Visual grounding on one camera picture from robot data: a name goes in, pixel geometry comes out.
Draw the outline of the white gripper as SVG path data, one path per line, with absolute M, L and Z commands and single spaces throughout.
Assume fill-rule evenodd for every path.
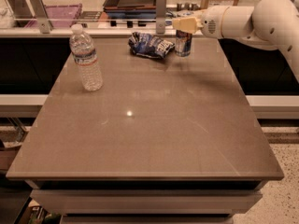
M 172 20 L 172 26 L 184 33 L 195 34 L 201 30 L 202 34 L 209 38 L 222 39 L 222 23 L 229 6 L 214 6 L 206 9 L 201 20 L 189 16 L 178 17 Z

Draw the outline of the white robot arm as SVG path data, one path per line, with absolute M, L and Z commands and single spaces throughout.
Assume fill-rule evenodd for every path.
M 176 17 L 172 26 L 256 49 L 278 49 L 299 81 L 299 13 L 291 0 L 261 0 L 255 7 L 213 6 Z

